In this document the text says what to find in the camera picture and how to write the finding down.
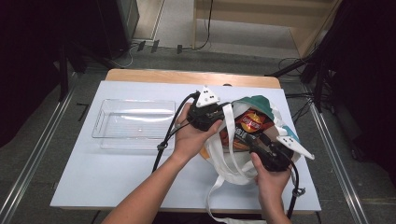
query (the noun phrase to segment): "fingers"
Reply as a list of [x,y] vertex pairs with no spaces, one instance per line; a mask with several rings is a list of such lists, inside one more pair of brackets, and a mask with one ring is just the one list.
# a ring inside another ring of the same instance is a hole
[[209,130],[207,130],[207,132],[204,133],[206,138],[211,137],[213,134],[217,133],[219,131],[219,127],[222,123],[221,119],[216,120],[216,122],[214,124],[212,124],[212,126],[209,128]]
[[256,168],[258,175],[265,172],[265,168],[262,164],[262,160],[260,159],[260,157],[255,152],[250,153],[250,157],[253,161],[254,168]]

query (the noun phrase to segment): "wooden table edge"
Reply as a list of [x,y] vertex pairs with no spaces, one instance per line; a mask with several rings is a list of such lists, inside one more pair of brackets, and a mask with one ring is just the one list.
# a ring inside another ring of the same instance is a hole
[[111,69],[106,81],[157,82],[176,84],[202,84],[222,86],[229,84],[237,87],[280,89],[276,77],[235,75],[215,72],[187,72],[157,69]]

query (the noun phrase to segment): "metal rail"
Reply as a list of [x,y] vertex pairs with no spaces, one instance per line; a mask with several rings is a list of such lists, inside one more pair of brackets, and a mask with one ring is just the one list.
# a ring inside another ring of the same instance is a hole
[[[310,88],[303,84],[304,91],[311,92]],[[340,183],[341,189],[346,197],[346,202],[349,206],[350,212],[355,220],[355,223],[368,224],[369,220],[364,213],[363,207],[361,206],[361,200],[353,187],[352,181],[347,174],[347,170],[338,154],[337,147],[335,146],[332,136],[330,135],[329,129],[327,128],[326,122],[314,105],[310,106],[312,115],[314,117],[315,123],[318,126],[319,133],[329,154],[330,161],[332,162],[332,168]]]
[[56,128],[58,127],[58,124],[62,116],[64,115],[64,111],[66,110],[70,102],[70,99],[72,97],[77,82],[78,82],[78,74],[73,73],[71,77],[70,91],[66,94],[64,100],[57,104],[51,118],[49,119],[46,128],[44,129],[44,132],[41,134],[40,138],[38,139],[35,148],[33,149],[29,159],[25,163],[18,179],[15,181],[14,185],[12,186],[7,196],[7,199],[0,210],[1,224],[8,224],[11,221],[15,211],[17,210],[17,207],[21,202],[23,194],[27,190],[29,183],[33,178],[33,175],[35,174],[35,170],[37,169],[38,164],[41,162],[41,159],[43,158],[44,153],[46,152],[47,146],[50,143],[50,139],[55,133]]

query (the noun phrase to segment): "transparent plastic tray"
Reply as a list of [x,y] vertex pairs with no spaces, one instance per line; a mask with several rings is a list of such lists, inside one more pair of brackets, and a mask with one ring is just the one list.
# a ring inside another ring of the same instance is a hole
[[102,138],[101,148],[157,152],[175,108],[173,101],[104,100],[92,137]]

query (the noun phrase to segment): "black cable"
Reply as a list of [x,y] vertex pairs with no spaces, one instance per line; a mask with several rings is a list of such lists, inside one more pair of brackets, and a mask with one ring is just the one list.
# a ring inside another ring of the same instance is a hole
[[296,203],[296,200],[299,196],[305,194],[305,189],[299,189],[299,185],[300,185],[300,177],[298,174],[298,170],[296,165],[294,164],[294,162],[288,157],[288,155],[286,155],[283,151],[281,150],[277,150],[277,152],[279,152],[280,154],[282,154],[285,158],[287,158],[293,168],[294,174],[295,174],[295,184],[294,184],[294,189],[292,191],[292,196],[291,196],[291,200],[290,200],[290,205],[289,205],[289,209],[288,209],[288,213],[287,213],[287,217],[289,219],[291,219],[291,215],[293,213],[294,210],[294,205]]
[[[286,60],[294,60],[294,63],[297,63],[297,62],[299,62],[301,59],[298,59],[298,58],[284,58],[284,59],[280,60],[280,61],[277,63],[277,68],[278,68],[279,70],[282,70],[282,68],[280,67],[280,65],[281,65],[284,61],[286,61]],[[287,76],[289,76],[289,77],[297,77],[297,76],[299,76],[299,75],[301,74],[301,72],[298,70],[298,68],[296,68],[296,69],[294,69],[294,70],[296,70],[299,74],[289,74],[289,73],[287,73],[287,74],[285,74],[285,75],[287,75]]]
[[299,98],[299,97],[313,97],[313,92],[302,92],[302,93],[287,93],[285,94],[286,98]]
[[321,224],[320,213],[319,213],[319,212],[315,212],[315,214],[317,214],[317,217],[318,217],[318,223],[319,223],[319,224]]
[[158,148],[158,154],[157,154],[157,158],[155,159],[154,165],[153,165],[153,167],[152,167],[152,173],[153,173],[155,170],[157,170],[158,164],[160,163],[160,160],[161,160],[161,156],[163,155],[163,151],[168,147],[168,141],[169,141],[169,139],[172,137],[172,135],[173,135],[176,131],[178,131],[178,130],[180,130],[181,128],[184,128],[184,127],[186,126],[186,125],[184,125],[184,126],[178,128],[177,130],[175,130],[174,132],[172,132],[172,129],[173,129],[174,125],[175,125],[175,121],[176,121],[176,119],[177,119],[177,117],[178,117],[178,114],[180,113],[180,111],[181,111],[181,109],[183,108],[184,104],[186,104],[187,101],[190,100],[190,98],[197,97],[197,96],[199,96],[199,94],[200,94],[200,92],[197,91],[197,92],[195,92],[195,93],[192,93],[192,94],[188,95],[188,96],[181,102],[180,106],[178,107],[177,112],[175,113],[175,115],[174,115],[174,117],[173,117],[173,119],[172,119],[172,121],[171,121],[171,124],[169,125],[168,132],[166,133],[165,138],[164,138],[163,141],[157,146],[157,148]]
[[122,55],[124,55],[126,52],[128,52],[129,50],[131,50],[132,48],[134,48],[136,46],[139,46],[139,44],[132,43],[131,46],[129,46],[129,48],[127,50],[120,52],[120,54],[118,56],[114,57],[113,59],[111,59],[110,62],[119,59]]
[[93,217],[91,224],[95,223],[95,220],[98,218],[99,214],[100,214],[101,210],[98,210],[95,214],[95,216]]
[[192,50],[203,49],[204,46],[209,41],[209,37],[210,37],[210,22],[211,22],[211,19],[212,19],[212,9],[213,9],[213,0],[210,1],[209,19],[208,19],[208,22],[207,22],[207,38],[206,38],[205,43],[201,47],[198,47],[198,48],[195,48],[195,49],[193,49],[193,48],[186,48],[186,49],[192,49]]
[[297,118],[294,119],[294,121],[293,121],[293,124],[294,124],[294,125],[297,124],[297,121],[298,121],[303,115],[305,115],[306,113],[308,113],[309,107],[308,107],[307,109],[305,109],[305,108],[306,108],[308,105],[312,105],[312,103],[313,103],[312,99],[308,99],[308,100],[306,101],[306,103],[303,105],[303,107],[300,108],[293,116],[291,116],[292,118],[294,118],[294,117],[297,116]]

